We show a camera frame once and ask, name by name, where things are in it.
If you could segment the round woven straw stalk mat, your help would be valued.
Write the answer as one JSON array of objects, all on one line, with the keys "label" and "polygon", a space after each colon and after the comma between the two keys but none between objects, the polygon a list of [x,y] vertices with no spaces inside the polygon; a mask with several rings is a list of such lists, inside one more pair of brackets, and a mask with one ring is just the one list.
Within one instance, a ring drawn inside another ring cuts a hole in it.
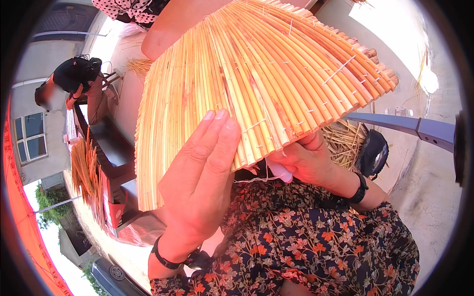
[{"label": "round woven straw stalk mat", "polygon": [[375,49],[277,0],[235,0],[204,17],[150,66],[135,132],[140,211],[205,114],[241,129],[231,171],[250,169],[385,93],[398,78]]}]

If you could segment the dark car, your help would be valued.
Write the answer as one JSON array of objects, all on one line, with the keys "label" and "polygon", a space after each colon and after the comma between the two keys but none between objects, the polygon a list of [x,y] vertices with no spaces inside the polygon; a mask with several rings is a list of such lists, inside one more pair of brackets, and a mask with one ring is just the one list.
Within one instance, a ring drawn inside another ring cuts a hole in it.
[{"label": "dark car", "polygon": [[104,257],[92,263],[92,277],[107,296],[151,296],[118,265]]}]

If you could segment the thin loose straws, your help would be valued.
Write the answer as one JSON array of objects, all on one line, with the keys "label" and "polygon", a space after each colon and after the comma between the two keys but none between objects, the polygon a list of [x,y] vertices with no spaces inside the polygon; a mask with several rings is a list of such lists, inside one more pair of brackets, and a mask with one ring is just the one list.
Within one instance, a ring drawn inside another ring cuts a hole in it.
[{"label": "thin loose straws", "polygon": [[422,92],[427,92],[426,87],[424,86],[424,74],[426,73],[426,69],[428,69],[429,63],[429,47],[428,45],[424,45],[424,47],[419,51],[418,55],[418,76],[415,79],[414,85],[414,95],[415,97],[421,96]]}]

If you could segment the heap of loose straw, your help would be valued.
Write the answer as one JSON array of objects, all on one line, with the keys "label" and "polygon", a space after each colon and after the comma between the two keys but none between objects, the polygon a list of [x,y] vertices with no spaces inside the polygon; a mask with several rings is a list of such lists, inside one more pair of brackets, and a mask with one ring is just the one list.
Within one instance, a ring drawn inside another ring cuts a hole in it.
[{"label": "heap of loose straw", "polygon": [[363,123],[339,120],[322,128],[331,160],[350,171],[360,171],[357,161],[369,130]]}]

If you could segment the black bag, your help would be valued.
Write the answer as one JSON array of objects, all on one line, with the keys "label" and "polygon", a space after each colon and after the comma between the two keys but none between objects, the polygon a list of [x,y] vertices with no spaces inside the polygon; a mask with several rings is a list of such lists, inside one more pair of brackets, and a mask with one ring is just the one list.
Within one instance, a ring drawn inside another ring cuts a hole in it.
[{"label": "black bag", "polygon": [[373,176],[374,179],[386,165],[389,155],[389,146],[384,136],[371,129],[359,151],[355,167],[365,177]]}]

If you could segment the white framed window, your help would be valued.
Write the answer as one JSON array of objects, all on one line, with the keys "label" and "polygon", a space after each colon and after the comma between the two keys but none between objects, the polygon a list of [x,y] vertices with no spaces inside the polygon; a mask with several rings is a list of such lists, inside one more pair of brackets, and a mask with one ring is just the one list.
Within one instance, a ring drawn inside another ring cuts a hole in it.
[{"label": "white framed window", "polygon": [[44,112],[15,118],[15,139],[20,163],[26,164],[48,155]]}]

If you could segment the white thread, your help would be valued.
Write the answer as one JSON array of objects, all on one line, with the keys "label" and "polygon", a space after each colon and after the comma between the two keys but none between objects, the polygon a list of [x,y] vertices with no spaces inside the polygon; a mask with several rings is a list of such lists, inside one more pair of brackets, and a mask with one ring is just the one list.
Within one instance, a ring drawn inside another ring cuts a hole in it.
[{"label": "white thread", "polygon": [[236,181],[236,180],[233,180],[233,183],[234,184],[238,184],[238,183],[252,183],[252,182],[256,182],[256,181],[262,181],[262,182],[268,182],[268,181],[274,181],[274,180],[277,180],[277,179],[280,179],[282,180],[283,182],[291,182],[293,180],[293,175],[292,174],[286,174],[286,175],[280,175],[280,176],[277,176],[277,177],[267,177],[267,178],[253,178],[251,180],[245,180],[245,181]]}]

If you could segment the grey metal bar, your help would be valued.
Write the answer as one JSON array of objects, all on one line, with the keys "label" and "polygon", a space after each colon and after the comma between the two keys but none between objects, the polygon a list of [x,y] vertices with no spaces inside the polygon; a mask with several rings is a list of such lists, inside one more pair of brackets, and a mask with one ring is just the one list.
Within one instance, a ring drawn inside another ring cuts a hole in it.
[{"label": "grey metal bar", "polygon": [[417,136],[451,153],[454,152],[455,125],[441,121],[396,115],[350,113],[344,119],[385,127]]}]

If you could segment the wooden stool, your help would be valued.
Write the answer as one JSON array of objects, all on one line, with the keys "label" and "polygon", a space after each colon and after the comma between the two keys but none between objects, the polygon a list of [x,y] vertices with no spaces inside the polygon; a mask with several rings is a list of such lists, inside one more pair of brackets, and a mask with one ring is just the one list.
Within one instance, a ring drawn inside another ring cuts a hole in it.
[{"label": "wooden stool", "polygon": [[117,69],[113,68],[111,73],[104,73],[101,74],[101,79],[102,79],[102,89],[106,89],[109,85],[111,85],[113,82],[116,80],[120,80],[123,78],[123,73]]}]

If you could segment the small straw bundle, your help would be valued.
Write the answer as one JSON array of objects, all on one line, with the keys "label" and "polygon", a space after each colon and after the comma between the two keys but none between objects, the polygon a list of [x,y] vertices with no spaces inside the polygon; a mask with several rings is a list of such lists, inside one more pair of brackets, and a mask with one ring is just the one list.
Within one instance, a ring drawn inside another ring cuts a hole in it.
[{"label": "small straw bundle", "polygon": [[126,62],[126,68],[132,71],[134,74],[141,78],[145,78],[151,68],[153,61],[148,59],[128,59]]}]

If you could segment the black wrist band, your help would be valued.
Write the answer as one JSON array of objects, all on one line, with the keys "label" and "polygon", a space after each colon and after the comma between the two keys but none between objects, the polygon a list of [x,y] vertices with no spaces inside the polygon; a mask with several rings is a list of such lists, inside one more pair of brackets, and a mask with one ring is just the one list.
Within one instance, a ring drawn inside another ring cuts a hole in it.
[{"label": "black wrist band", "polygon": [[165,259],[159,254],[158,250],[158,243],[159,240],[161,239],[162,236],[159,236],[157,240],[155,241],[152,249],[151,249],[151,254],[154,254],[157,260],[166,268],[168,269],[178,269],[180,266],[184,265],[187,266],[190,269],[209,269],[212,265],[212,258],[209,256],[207,252],[204,250],[201,250],[200,247],[198,247],[196,250],[194,250],[187,258],[185,261],[181,263],[173,263],[170,262],[169,260]]},{"label": "black wrist band", "polygon": [[318,184],[330,194],[350,204],[357,212],[368,211],[362,204],[369,189],[365,177],[345,169],[337,169]]}]

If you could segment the person's right hand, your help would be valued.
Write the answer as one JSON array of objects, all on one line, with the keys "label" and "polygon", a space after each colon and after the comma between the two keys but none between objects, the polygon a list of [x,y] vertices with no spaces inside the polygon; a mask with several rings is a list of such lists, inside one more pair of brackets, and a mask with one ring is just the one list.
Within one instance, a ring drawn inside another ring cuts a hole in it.
[{"label": "person's right hand", "polygon": [[358,175],[331,160],[321,130],[306,135],[267,158],[281,164],[300,181],[319,186],[342,198],[352,198],[360,187]]}]

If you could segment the bundle of orange straw stalks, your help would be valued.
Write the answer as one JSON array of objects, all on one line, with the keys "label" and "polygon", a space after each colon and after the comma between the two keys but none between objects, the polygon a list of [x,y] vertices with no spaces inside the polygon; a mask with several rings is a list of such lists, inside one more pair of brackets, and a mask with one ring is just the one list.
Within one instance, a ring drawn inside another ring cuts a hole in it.
[{"label": "bundle of orange straw stalks", "polygon": [[101,230],[106,231],[101,165],[97,161],[97,147],[92,143],[89,127],[86,138],[74,139],[71,147],[71,164],[75,191],[82,195],[83,202],[91,210],[94,221]]}]

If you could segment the white thread spool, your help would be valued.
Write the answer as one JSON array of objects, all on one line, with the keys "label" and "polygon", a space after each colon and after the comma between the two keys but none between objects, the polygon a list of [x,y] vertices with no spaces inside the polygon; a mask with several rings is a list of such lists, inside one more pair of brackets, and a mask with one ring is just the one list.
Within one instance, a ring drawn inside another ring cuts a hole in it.
[{"label": "white thread spool", "polygon": [[265,158],[266,165],[270,169],[271,173],[273,174],[274,178],[280,179],[284,183],[291,183],[293,181],[293,174],[290,173],[284,166],[280,163],[276,163],[269,159],[269,157]]}]

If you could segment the person's body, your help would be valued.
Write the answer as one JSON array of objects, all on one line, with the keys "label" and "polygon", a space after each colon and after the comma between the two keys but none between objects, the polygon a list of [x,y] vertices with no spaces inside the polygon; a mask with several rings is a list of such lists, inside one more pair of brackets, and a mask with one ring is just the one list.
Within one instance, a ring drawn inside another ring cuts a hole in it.
[{"label": "person's body", "polygon": [[154,296],[273,296],[285,280],[320,296],[408,296],[420,270],[391,203],[354,214],[325,189],[236,183],[210,267],[150,281]]}]

